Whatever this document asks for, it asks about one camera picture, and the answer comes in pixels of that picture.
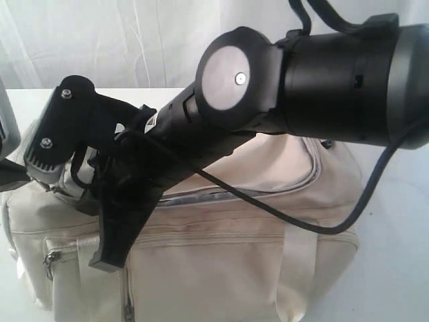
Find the zipper pull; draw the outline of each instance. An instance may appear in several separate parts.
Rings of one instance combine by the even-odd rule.
[[[52,276],[51,266],[52,266],[52,262],[60,258],[60,255],[61,255],[60,252],[50,252],[48,255],[45,256],[45,259],[43,260],[43,266],[45,266],[46,277],[49,280],[54,280],[54,277]]]
[[[130,303],[125,305],[124,317],[125,322],[134,322],[134,307]]]

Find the beige bag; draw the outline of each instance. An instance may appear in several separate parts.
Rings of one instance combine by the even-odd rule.
[[[340,143],[260,134],[206,170],[319,225],[337,225],[361,194]],[[3,196],[22,279],[56,321],[299,321],[357,251],[352,229],[296,228],[196,175],[165,194],[126,267],[101,272],[88,267],[97,218],[72,206],[81,193],[66,169],[53,191],[31,182]]]

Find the black cylindrical housing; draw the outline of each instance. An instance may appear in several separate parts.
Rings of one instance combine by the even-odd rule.
[[[386,145],[387,84],[397,35],[307,36],[287,50],[284,111],[297,136]]]

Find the white curtain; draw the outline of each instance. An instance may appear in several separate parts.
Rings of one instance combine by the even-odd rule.
[[[388,12],[429,22],[426,0],[330,2],[355,23]],[[314,33],[329,32],[310,12]],[[185,87],[210,42],[240,25],[271,41],[300,27],[287,0],[0,0],[0,77],[9,89],[70,74],[99,88]]]

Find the metal screw head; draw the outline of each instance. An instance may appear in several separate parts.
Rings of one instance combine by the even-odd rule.
[[[40,141],[40,146],[42,149],[50,149],[52,147],[52,140],[50,138],[43,138]]]
[[[235,75],[235,84],[242,85],[246,83],[246,74],[244,72],[239,72]]]
[[[71,99],[72,98],[72,91],[70,89],[63,89],[61,92],[61,97],[63,99]]]

